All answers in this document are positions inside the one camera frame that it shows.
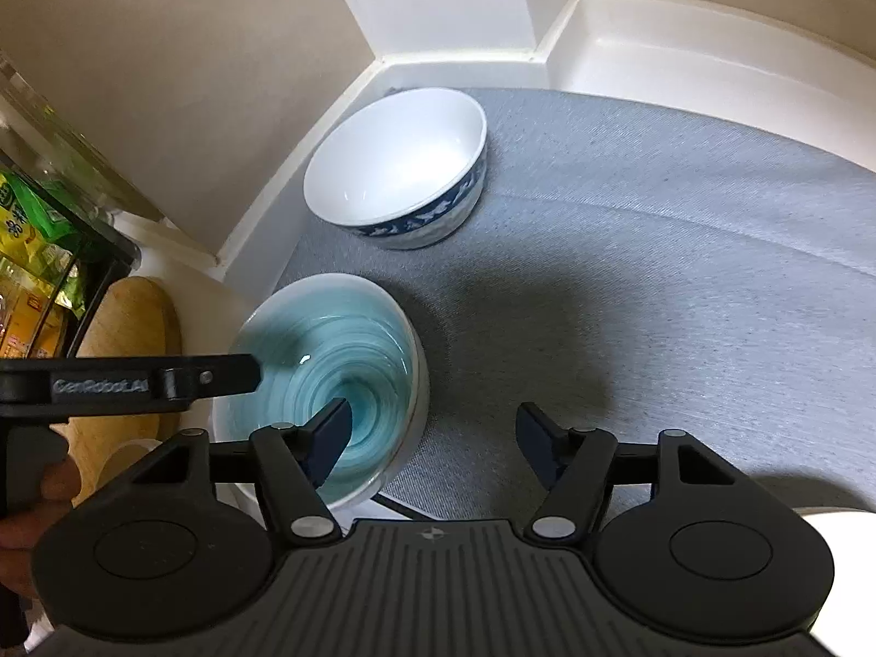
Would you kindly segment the person's left hand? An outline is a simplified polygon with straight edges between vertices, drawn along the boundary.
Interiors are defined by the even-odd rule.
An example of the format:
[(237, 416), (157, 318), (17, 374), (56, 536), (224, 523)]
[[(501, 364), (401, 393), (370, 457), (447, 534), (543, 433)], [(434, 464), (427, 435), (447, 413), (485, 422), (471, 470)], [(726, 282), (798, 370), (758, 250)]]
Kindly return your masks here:
[(34, 598), (31, 553), (44, 532), (67, 515), (82, 489), (79, 467), (73, 457), (51, 464), (43, 473), (40, 500), (29, 509), (0, 523), (0, 578), (2, 584), (24, 598)]

